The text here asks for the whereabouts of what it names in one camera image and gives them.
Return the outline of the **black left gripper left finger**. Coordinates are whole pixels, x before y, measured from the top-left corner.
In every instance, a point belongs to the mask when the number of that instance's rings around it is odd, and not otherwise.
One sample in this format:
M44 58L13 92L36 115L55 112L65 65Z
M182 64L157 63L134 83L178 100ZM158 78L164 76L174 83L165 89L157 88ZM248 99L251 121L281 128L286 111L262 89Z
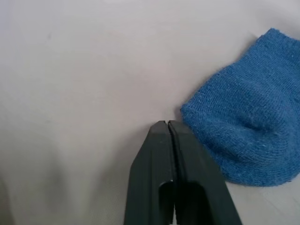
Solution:
M165 121L152 125L129 173L126 225L170 225L174 213L171 134Z

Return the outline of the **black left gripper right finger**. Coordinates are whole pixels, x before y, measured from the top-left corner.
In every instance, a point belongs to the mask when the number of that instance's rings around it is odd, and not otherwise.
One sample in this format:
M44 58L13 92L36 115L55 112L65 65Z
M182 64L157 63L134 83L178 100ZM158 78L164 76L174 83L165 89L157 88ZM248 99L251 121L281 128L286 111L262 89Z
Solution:
M176 219L180 225L242 223L220 169L193 132L168 122L177 174Z

